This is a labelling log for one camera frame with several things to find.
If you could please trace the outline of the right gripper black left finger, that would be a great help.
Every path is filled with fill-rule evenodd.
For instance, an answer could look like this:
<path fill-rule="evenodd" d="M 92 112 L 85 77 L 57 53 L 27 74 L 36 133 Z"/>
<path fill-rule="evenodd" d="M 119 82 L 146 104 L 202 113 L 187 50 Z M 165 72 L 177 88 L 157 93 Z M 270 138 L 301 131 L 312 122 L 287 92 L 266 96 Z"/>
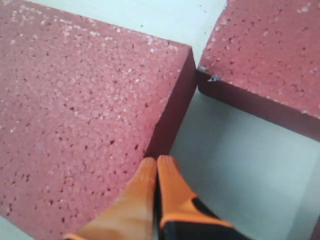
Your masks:
<path fill-rule="evenodd" d="M 122 193 L 100 215 L 65 240 L 151 240 L 157 163 L 144 158 Z"/>

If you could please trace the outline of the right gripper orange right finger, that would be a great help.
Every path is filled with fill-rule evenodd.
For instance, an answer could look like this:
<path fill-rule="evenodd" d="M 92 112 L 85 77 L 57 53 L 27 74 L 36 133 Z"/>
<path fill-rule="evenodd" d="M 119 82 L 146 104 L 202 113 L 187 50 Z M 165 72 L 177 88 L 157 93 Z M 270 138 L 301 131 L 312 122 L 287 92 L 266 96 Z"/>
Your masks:
<path fill-rule="evenodd" d="M 217 217 L 184 180 L 176 159 L 157 159 L 161 240 L 239 240 L 234 226 Z"/>

